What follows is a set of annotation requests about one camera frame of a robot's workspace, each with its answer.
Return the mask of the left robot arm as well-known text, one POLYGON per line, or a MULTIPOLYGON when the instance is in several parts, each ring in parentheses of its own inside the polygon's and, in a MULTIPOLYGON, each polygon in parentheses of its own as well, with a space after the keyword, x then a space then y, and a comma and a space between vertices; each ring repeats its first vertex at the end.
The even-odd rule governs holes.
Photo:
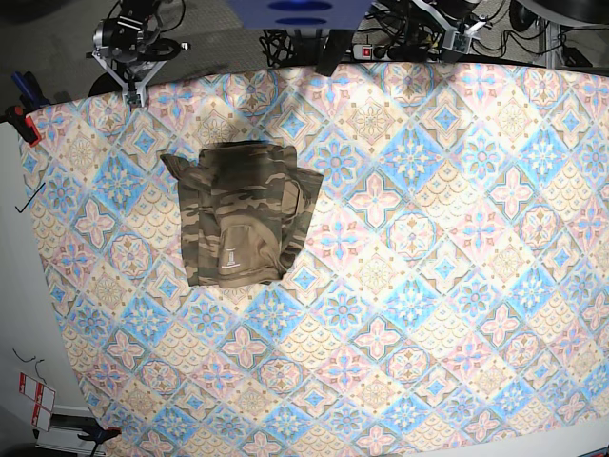
POLYGON ((412 23, 432 30, 455 30, 474 36, 482 28, 491 28, 495 17, 479 15, 475 9, 481 1, 375 1, 374 5, 405 17, 412 23))

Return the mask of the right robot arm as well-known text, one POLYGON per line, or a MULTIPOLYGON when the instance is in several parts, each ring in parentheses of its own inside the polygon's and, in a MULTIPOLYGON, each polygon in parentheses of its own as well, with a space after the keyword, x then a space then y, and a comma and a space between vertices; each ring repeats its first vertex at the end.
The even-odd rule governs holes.
POLYGON ((164 64, 190 49, 188 42, 165 37, 160 1, 118 1, 92 35, 88 59, 104 70, 89 96, 121 92, 128 104, 145 103, 147 85, 164 64))

